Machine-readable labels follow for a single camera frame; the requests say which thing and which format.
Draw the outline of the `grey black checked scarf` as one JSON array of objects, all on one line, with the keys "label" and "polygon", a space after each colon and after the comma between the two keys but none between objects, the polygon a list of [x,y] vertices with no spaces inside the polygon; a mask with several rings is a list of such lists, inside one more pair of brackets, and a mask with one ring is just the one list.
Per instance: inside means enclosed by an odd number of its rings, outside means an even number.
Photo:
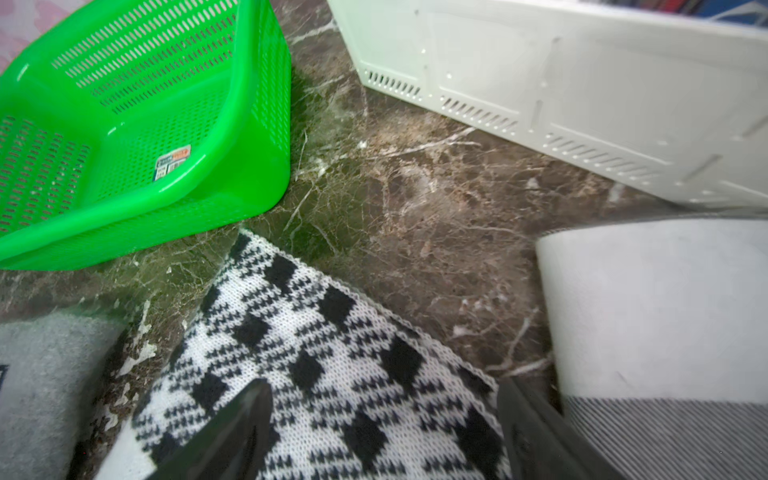
[{"label": "grey black checked scarf", "polygon": [[767,224],[677,218],[536,245],[568,423],[628,479],[767,475]]}]

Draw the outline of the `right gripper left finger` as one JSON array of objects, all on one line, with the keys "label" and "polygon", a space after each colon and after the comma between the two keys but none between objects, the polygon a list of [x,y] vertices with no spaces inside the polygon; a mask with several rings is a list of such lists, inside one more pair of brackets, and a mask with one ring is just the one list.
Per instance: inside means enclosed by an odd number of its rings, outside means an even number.
[{"label": "right gripper left finger", "polygon": [[148,403],[151,479],[254,479],[272,446],[272,390],[263,378],[241,389],[204,377],[172,393],[168,406]]}]

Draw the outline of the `black white smiley scarf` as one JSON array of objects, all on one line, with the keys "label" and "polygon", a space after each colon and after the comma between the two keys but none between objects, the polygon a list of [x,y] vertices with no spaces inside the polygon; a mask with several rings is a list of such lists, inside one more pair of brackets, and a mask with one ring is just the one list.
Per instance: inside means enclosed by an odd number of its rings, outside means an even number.
[{"label": "black white smiley scarf", "polygon": [[493,378],[244,230],[98,477],[148,477],[256,379],[273,396],[263,479],[511,475]]}]

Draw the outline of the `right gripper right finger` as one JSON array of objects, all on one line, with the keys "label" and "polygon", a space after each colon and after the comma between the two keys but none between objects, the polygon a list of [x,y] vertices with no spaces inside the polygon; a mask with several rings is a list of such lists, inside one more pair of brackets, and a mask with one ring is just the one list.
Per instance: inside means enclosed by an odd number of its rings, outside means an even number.
[{"label": "right gripper right finger", "polygon": [[513,478],[623,477],[546,399],[519,379],[499,382],[497,406]]}]

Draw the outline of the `grey fuzzy scarf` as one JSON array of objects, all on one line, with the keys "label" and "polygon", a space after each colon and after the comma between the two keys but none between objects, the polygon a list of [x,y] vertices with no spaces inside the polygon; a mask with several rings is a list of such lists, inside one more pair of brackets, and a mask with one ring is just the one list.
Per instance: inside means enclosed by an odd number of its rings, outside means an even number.
[{"label": "grey fuzzy scarf", "polygon": [[1,477],[65,479],[126,324],[59,311],[1,325]]}]

